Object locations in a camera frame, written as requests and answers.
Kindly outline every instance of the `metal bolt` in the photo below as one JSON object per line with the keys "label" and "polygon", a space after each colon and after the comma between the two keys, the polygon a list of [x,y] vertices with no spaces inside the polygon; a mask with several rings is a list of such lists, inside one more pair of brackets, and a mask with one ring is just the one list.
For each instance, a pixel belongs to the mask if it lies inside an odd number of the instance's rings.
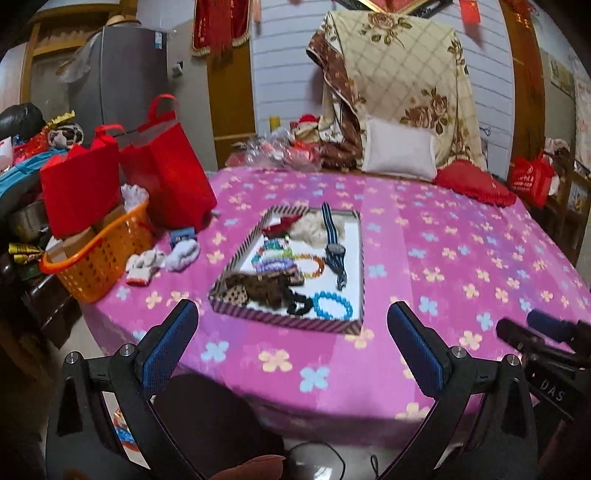
{"label": "metal bolt", "polygon": [[510,353],[509,355],[506,356],[507,361],[513,365],[514,367],[516,367],[517,365],[519,365],[521,362],[519,361],[519,357],[517,355],[513,355],[512,353]]}
{"label": "metal bolt", "polygon": [[135,345],[133,343],[126,343],[119,349],[119,353],[122,356],[130,356],[132,353],[135,352]]}
{"label": "metal bolt", "polygon": [[70,365],[75,364],[79,358],[80,355],[78,352],[70,352],[66,355],[66,363]]}
{"label": "metal bolt", "polygon": [[456,358],[464,358],[467,354],[466,349],[459,345],[452,347],[452,355]]}

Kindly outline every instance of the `red cushion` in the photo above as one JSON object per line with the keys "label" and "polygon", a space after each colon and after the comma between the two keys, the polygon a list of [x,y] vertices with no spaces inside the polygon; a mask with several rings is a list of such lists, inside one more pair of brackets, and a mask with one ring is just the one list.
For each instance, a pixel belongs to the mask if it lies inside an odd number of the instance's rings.
{"label": "red cushion", "polygon": [[515,193],[467,160],[439,170],[433,183],[489,205],[508,207],[517,200]]}

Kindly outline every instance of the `striped tray border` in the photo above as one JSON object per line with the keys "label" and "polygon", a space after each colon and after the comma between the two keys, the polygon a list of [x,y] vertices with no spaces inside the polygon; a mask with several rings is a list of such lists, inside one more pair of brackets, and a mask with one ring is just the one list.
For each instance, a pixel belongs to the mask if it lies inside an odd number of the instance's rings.
{"label": "striped tray border", "polygon": [[359,245],[361,247],[360,255],[360,293],[362,301],[359,307],[359,318],[356,320],[326,320],[318,318],[298,317],[297,315],[278,314],[273,312],[263,312],[250,307],[243,307],[241,305],[234,305],[227,303],[219,298],[225,292],[225,280],[231,274],[235,273],[236,266],[239,265],[244,255],[251,249],[252,244],[262,235],[262,230],[265,225],[271,220],[273,215],[291,216],[291,215],[305,215],[308,212],[316,212],[319,209],[308,207],[295,207],[289,205],[273,206],[269,208],[261,220],[248,234],[246,239],[240,244],[238,250],[230,260],[230,263],[224,268],[221,275],[218,277],[213,287],[209,291],[209,303],[212,305],[214,312],[224,315],[231,315],[233,317],[240,317],[247,320],[255,320],[257,322],[269,323],[286,328],[297,328],[301,330],[313,330],[315,332],[327,333],[342,333],[358,335],[361,332],[363,325],[363,304],[365,300],[365,283],[363,281],[363,246],[362,246],[362,229],[361,229],[361,215],[355,210],[333,210],[339,215],[351,215],[355,217],[359,224]]}

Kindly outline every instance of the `pink tablecloth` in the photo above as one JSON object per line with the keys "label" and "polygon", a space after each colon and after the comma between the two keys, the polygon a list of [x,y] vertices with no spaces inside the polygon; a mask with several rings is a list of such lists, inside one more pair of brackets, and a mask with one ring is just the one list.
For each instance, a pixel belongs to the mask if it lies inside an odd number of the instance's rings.
{"label": "pink tablecloth", "polygon": [[[180,298],[199,305],[199,329],[181,359],[246,396],[281,433],[355,443],[404,443],[432,401],[423,397],[386,327],[405,300],[427,326],[473,356],[511,351],[495,322],[525,322],[533,308],[588,319],[589,292],[521,202],[498,209],[449,190],[354,175],[248,168],[212,180],[221,215],[199,233],[202,253],[184,273],[148,288],[120,281],[85,306],[106,353],[137,342]],[[214,313],[207,292],[270,206],[356,209],[363,217],[365,323],[361,336],[303,332]],[[161,242],[170,250],[166,241]]]}

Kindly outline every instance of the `chinese flag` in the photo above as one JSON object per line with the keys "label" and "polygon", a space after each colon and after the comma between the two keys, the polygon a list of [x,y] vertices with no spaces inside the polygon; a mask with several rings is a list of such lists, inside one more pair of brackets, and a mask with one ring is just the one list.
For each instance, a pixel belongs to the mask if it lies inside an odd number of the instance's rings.
{"label": "chinese flag", "polygon": [[460,0],[460,12],[464,23],[480,23],[480,11],[476,0]]}

